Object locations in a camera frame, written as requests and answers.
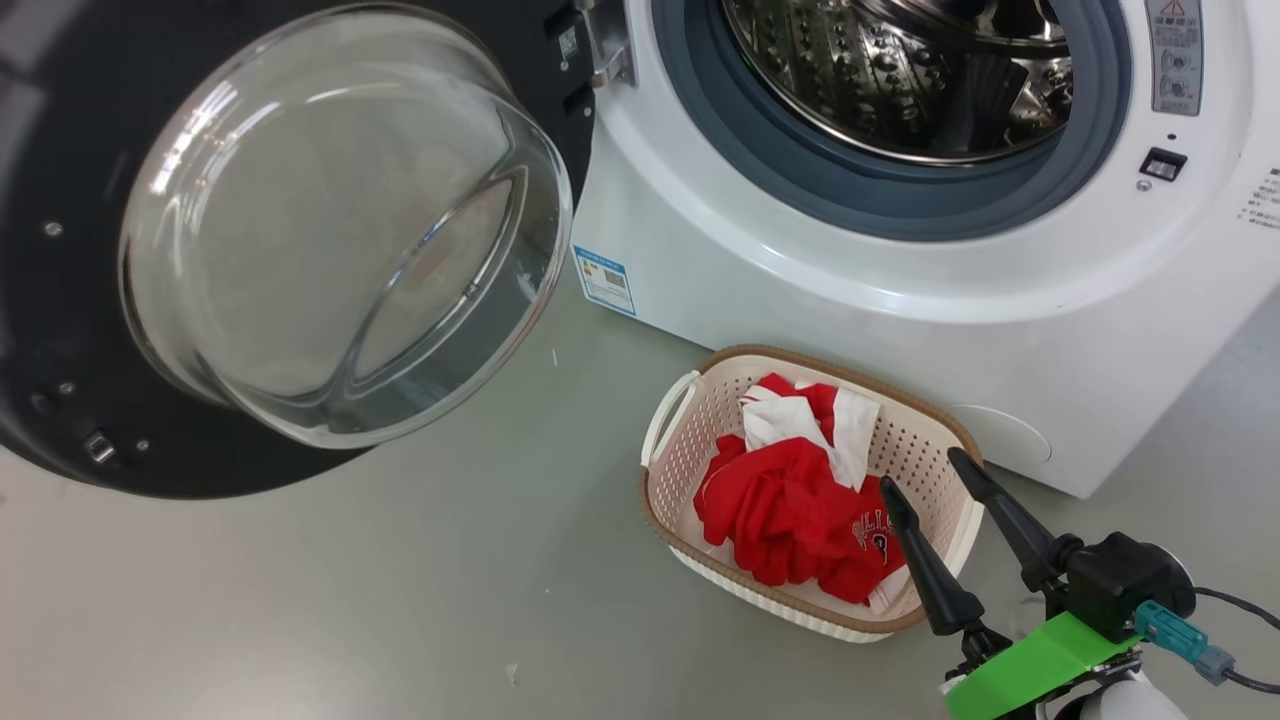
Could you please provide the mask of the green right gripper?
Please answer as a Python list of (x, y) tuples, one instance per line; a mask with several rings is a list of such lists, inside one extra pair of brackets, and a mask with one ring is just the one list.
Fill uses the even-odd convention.
[[(1062, 593), (1068, 557), (1083, 547), (1083, 541), (1071, 533), (1050, 533), (964, 448), (948, 448), (947, 457), (968, 493), (995, 520), (1020, 564), (1024, 585), (1033, 592)], [(1133, 616), (1120, 621), (1119, 642), (1069, 612), (1050, 619), (1016, 643), (991, 630), (982, 621), (982, 602), (961, 587), (937, 555), (893, 478), (883, 477), (879, 492), (932, 632), (963, 633), (966, 662), (943, 684), (948, 720), (1046, 720), (1050, 696), (1089, 679), (1137, 646)]]

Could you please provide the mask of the red and white garment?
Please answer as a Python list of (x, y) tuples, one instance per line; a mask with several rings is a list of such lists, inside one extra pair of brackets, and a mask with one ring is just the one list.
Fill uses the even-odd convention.
[(737, 402), (692, 495), (701, 538), (769, 587), (814, 582), (884, 612), (908, 584), (902, 548), (869, 473), (881, 405), (855, 391), (762, 377)]

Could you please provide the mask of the round glass washing machine door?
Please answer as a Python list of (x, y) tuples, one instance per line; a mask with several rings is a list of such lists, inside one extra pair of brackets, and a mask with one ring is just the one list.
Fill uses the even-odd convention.
[(527, 337), (591, 154), (586, 0), (0, 0), (0, 477), (255, 495)]

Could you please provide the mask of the white front-load washing machine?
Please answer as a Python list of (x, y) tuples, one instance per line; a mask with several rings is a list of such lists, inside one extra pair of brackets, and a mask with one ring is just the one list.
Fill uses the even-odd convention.
[(1102, 169), (1016, 229), (915, 243), (771, 208), (685, 110), (652, 0), (627, 0), (637, 79), (596, 91), (573, 246), (625, 265), (635, 319), (700, 346), (1014, 415), (1052, 448), (1015, 473), (1088, 497), (1280, 288), (1280, 0), (1201, 0), (1198, 117), (1153, 111), (1146, 0), (1119, 1), (1132, 96)]

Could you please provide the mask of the cream perforated laundry basket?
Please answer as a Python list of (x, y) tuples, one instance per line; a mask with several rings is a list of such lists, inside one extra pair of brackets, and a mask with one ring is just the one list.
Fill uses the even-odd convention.
[(646, 524), (704, 580), (796, 626), (847, 643), (874, 643), (915, 626), (925, 615), (914, 585), (905, 585), (877, 612), (836, 600), (814, 582), (763, 585), (733, 565), (730, 546), (716, 547), (703, 539), (692, 509), (695, 489), (716, 452), (716, 441), (742, 428), (739, 400), (772, 372), (840, 386), (881, 405), (869, 451), (870, 473), (893, 478), (945, 566), (952, 574), (964, 569), (984, 512), (946, 455), (960, 447), (972, 459), (980, 459), (960, 421), (872, 375), (767, 345), (724, 348), (669, 387), (641, 446), (640, 509)]

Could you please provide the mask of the stainless steel washing machine drum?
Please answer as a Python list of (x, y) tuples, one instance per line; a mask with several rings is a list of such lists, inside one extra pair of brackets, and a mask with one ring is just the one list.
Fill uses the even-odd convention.
[(1048, 0), (721, 0), (759, 81), (822, 133), (882, 158), (970, 167), (1034, 149), (1073, 109)]

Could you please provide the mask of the metal door hinge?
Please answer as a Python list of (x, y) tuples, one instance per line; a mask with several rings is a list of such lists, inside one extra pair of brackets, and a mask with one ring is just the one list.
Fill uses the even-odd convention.
[(591, 86), (636, 85), (627, 0), (573, 0), (585, 20), (591, 54)]

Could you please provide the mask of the round white filter cover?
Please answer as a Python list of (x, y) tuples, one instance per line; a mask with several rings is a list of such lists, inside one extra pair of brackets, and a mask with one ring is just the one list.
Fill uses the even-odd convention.
[(966, 428), (983, 457), (1001, 468), (1029, 474), (1052, 456), (1050, 442), (1014, 415), (974, 404), (954, 405), (948, 411)]

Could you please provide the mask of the blue energy label sticker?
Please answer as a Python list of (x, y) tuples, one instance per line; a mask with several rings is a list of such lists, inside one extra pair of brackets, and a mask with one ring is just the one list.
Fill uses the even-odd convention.
[(588, 300), (626, 316), (636, 316), (625, 265), (577, 245), (573, 246), (573, 263)]

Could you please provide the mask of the grey warning label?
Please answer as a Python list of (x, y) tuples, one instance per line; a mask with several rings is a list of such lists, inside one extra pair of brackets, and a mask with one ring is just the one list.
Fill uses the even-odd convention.
[(1204, 22), (1201, 0), (1146, 0), (1152, 59), (1152, 109), (1198, 117), (1202, 106)]

